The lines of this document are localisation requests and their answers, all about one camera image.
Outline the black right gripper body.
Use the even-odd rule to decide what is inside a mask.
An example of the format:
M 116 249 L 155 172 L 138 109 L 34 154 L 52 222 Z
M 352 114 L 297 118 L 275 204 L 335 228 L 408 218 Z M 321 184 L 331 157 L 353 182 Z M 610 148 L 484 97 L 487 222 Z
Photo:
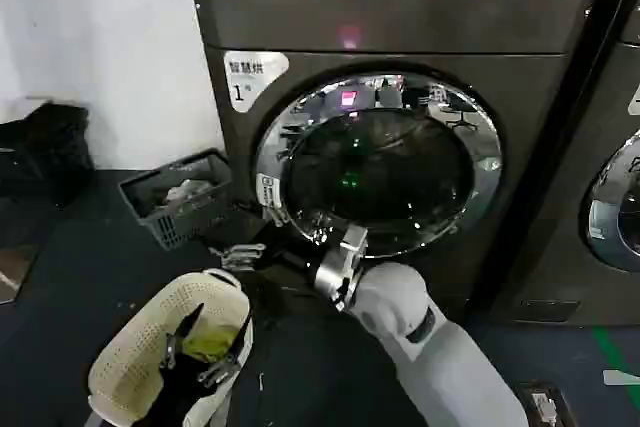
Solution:
M 263 265 L 280 265 L 297 272 L 307 280 L 314 280 L 320 265 L 319 250 L 300 246 L 268 248 L 262 255 Z

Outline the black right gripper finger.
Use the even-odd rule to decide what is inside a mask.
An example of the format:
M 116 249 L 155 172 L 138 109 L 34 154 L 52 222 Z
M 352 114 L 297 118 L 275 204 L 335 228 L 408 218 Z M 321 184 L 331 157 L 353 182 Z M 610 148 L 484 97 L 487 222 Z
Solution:
M 250 323 L 245 322 L 237 331 L 228 348 L 214 358 L 208 367 L 198 374 L 198 382 L 204 388 L 219 388 L 230 381 L 242 367 L 241 356 L 247 347 L 246 337 Z
M 261 253 L 231 253 L 221 258 L 221 268 L 228 271 L 254 271 Z
M 161 369 L 172 370 L 176 367 L 177 356 L 182 351 L 183 344 L 195 326 L 202 310 L 203 304 L 200 303 L 191 313 L 181 320 L 173 333 L 166 335 L 164 355 L 160 362 Z
M 266 250 L 266 245 L 263 243 L 256 244 L 235 244 L 230 247 L 218 249 L 213 246 L 209 246 L 210 253 L 217 256 L 232 256 L 232 255 L 248 255 L 248 256 L 261 256 Z

